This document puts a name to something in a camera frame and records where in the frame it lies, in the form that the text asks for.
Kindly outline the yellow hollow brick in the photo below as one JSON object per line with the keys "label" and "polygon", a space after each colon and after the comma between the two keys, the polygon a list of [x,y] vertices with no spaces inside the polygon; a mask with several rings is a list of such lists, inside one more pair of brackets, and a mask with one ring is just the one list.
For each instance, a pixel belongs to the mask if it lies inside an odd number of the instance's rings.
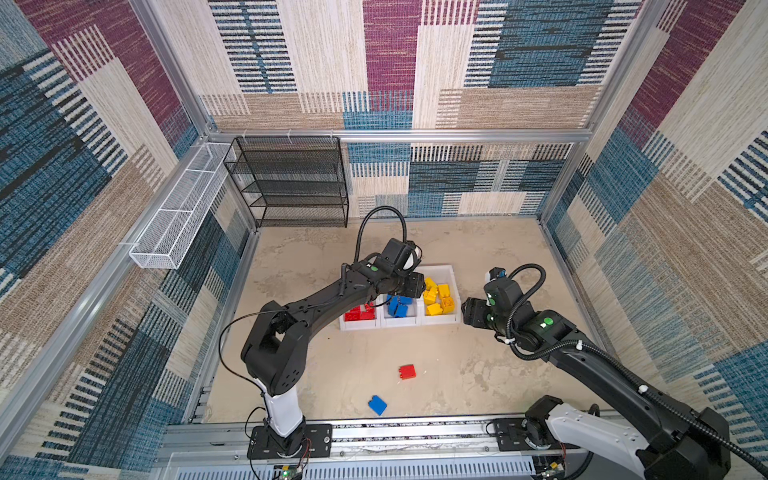
{"label": "yellow hollow brick", "polygon": [[428,306],[438,302],[439,294],[437,289],[426,290],[423,293],[424,303]]}

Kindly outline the red long diagonal brick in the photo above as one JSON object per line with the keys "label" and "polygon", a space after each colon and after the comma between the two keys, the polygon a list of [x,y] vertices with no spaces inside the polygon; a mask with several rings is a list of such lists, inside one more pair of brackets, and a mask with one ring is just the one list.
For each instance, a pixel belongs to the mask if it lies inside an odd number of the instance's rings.
{"label": "red long diagonal brick", "polygon": [[360,307],[359,319],[361,321],[375,320],[376,306],[373,303],[367,303]]}

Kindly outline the yellow brick top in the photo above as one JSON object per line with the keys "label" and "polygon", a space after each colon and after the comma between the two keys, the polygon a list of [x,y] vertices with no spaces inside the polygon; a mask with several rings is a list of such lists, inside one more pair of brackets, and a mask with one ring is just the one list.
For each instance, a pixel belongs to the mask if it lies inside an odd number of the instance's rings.
{"label": "yellow brick top", "polygon": [[440,299],[440,306],[442,308],[442,314],[448,315],[455,312],[455,302],[452,297],[442,297]]}

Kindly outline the yellow brick bottom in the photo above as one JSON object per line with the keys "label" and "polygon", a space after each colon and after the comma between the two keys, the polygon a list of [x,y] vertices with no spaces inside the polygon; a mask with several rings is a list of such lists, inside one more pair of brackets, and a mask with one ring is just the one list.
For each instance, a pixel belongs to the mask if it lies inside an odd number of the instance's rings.
{"label": "yellow brick bottom", "polygon": [[440,304],[434,303],[426,307],[427,316],[439,316],[443,314],[443,308]]}

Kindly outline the small red brick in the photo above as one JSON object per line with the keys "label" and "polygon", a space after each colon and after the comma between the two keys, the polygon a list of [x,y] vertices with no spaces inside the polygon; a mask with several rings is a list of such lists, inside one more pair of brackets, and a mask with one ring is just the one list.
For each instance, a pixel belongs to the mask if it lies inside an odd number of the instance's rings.
{"label": "small red brick", "polygon": [[398,373],[401,380],[409,380],[417,376],[416,369],[413,364],[401,366],[398,369]]}
{"label": "small red brick", "polygon": [[345,322],[354,322],[360,320],[361,310],[359,307],[355,307],[344,314]]}

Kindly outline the blue brick bottom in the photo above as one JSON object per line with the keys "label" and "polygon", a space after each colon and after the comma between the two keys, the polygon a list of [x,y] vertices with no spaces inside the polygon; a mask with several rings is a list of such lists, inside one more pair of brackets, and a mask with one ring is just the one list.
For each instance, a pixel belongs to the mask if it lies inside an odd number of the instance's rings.
{"label": "blue brick bottom", "polygon": [[368,401],[368,407],[377,415],[382,416],[386,411],[388,404],[378,395],[373,395]]}

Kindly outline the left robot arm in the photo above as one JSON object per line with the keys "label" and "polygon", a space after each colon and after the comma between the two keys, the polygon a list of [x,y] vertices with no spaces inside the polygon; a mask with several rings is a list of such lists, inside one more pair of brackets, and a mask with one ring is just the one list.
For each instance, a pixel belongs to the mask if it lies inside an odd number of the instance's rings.
{"label": "left robot arm", "polygon": [[304,437],[306,419],[296,385],[304,374],[310,341],[338,317],[380,296],[418,298],[424,275],[416,268],[421,249],[411,240],[389,240],[374,252],[344,264],[339,278],[297,301],[265,304],[241,350],[241,360],[263,394],[266,432],[290,450]]}

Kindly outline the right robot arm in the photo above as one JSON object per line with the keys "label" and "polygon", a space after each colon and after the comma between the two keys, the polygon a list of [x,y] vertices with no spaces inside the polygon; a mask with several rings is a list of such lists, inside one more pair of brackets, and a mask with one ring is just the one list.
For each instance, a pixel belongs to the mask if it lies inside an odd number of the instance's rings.
{"label": "right robot arm", "polygon": [[537,311],[530,299],[546,272],[522,290],[502,268],[489,272],[483,298],[461,306],[463,321],[491,330],[520,360],[542,360],[568,373],[616,410],[616,424],[583,414],[553,396],[526,413],[528,442],[537,448],[578,445],[643,479],[722,479],[732,466],[729,427],[711,408],[696,411],[634,374],[558,312]]}

